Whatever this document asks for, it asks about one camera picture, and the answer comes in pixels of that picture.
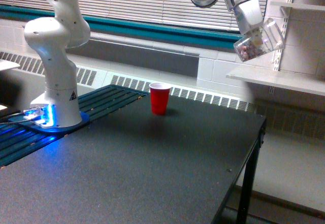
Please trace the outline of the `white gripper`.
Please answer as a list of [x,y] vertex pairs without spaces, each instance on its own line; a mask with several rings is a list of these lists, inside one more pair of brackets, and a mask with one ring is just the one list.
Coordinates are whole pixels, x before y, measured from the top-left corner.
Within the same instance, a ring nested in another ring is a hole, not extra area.
[[250,31],[252,45],[260,47],[264,44],[262,31],[256,29],[263,24],[263,16],[259,5],[259,0],[248,0],[234,8],[235,18],[239,32],[245,35]]

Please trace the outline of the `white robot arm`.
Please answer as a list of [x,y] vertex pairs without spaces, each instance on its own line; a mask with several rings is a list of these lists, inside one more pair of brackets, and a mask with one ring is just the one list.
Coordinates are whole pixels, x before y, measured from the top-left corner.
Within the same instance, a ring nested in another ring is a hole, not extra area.
[[[44,129],[67,128],[80,124],[82,116],[77,98],[76,66],[66,49],[86,44],[90,27],[83,18],[79,0],[47,0],[54,8],[54,17],[29,21],[24,28],[28,45],[39,55],[45,71],[45,91],[34,99],[31,112],[24,117]],[[191,0],[200,8],[218,0]],[[241,34],[259,28],[263,16],[259,0],[224,0],[234,12]]]

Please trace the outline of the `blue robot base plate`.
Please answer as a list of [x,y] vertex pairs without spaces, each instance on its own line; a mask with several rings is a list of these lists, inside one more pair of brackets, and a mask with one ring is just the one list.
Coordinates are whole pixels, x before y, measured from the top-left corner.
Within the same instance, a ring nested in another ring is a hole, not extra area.
[[39,113],[27,113],[22,115],[15,115],[9,117],[9,122],[14,122],[15,124],[21,125],[24,128],[30,129],[32,131],[55,134],[55,135],[65,135],[70,134],[78,129],[89,124],[89,116],[86,113],[81,112],[81,122],[74,126],[59,127],[55,125],[54,115],[49,116],[44,114],[44,112]]

